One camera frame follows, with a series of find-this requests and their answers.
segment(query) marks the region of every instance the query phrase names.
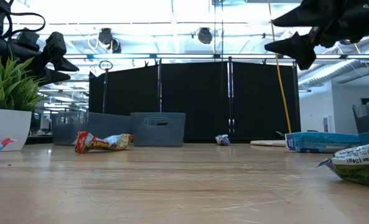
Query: desk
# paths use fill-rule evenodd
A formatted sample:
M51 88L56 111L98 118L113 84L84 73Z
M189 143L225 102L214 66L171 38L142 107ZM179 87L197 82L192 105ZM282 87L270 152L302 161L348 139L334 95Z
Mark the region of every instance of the desk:
M316 168L326 157L249 144L27 146L0 153L0 224L369 223L369 187Z

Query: black partition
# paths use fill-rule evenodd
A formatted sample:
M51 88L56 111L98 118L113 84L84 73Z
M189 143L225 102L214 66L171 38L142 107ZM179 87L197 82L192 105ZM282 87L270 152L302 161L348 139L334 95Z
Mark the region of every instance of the black partition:
M299 92L292 66L280 66L292 132L300 131ZM233 62L234 138L271 139L288 133L275 65Z
M297 75L292 66L280 68L291 129L297 132ZM103 111L104 78L90 77L90 112ZM186 142L214 142L218 134L229 134L232 142L249 142L274 139L276 131L288 133L275 65L177 63L110 72L106 99L108 114L185 113Z
M90 112L103 111L104 79L105 74L90 78ZM130 116L158 111L157 66L109 72L105 113Z
M162 112L186 114L185 141L228 134L227 63L163 64Z

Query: white pot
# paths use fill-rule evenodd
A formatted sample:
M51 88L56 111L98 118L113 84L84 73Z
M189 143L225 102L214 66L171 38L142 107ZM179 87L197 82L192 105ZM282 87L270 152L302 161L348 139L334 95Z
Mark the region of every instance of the white pot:
M17 142L8 144L3 151L19 151L27 140L31 112L0 110L0 140L12 138Z

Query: metal pole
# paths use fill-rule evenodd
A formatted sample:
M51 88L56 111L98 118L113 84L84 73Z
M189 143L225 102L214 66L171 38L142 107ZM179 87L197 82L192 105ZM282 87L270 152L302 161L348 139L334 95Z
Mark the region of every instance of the metal pole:
M103 63L108 63L109 66L105 68ZM113 68L113 64L110 61L104 60L101 61L100 64L98 64L99 68L105 71L104 76L104 94L103 94L103 113L106 113L106 107L107 107L107 87L108 87L108 72L110 69Z
M158 109L162 112L162 59L158 63Z
M67 120L67 109L64 108L64 124L66 120Z
M108 87L108 70L105 70L105 76L104 76L104 94L103 94L103 113L106 111L107 107L107 87Z
M233 109L234 109L234 94L233 94L233 58L228 58L228 104L230 107L230 137L234 136L234 115L233 115Z
M294 88L295 88L295 107L296 107L296 119L297 119L297 130L295 131L301 131L301 109L300 109L300 97L299 97L299 85L297 84L297 63L293 61L292 63L292 70L293 70L293 76L294 76Z

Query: storage bin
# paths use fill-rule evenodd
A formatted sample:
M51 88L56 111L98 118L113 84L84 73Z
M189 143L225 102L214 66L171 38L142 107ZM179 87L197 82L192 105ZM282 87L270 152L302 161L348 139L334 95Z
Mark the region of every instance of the storage bin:
M130 117L86 112L53 114L53 144L72 145L79 131L87 131L102 139L112 135L131 134Z
M134 146L183 146L184 113L131 113Z

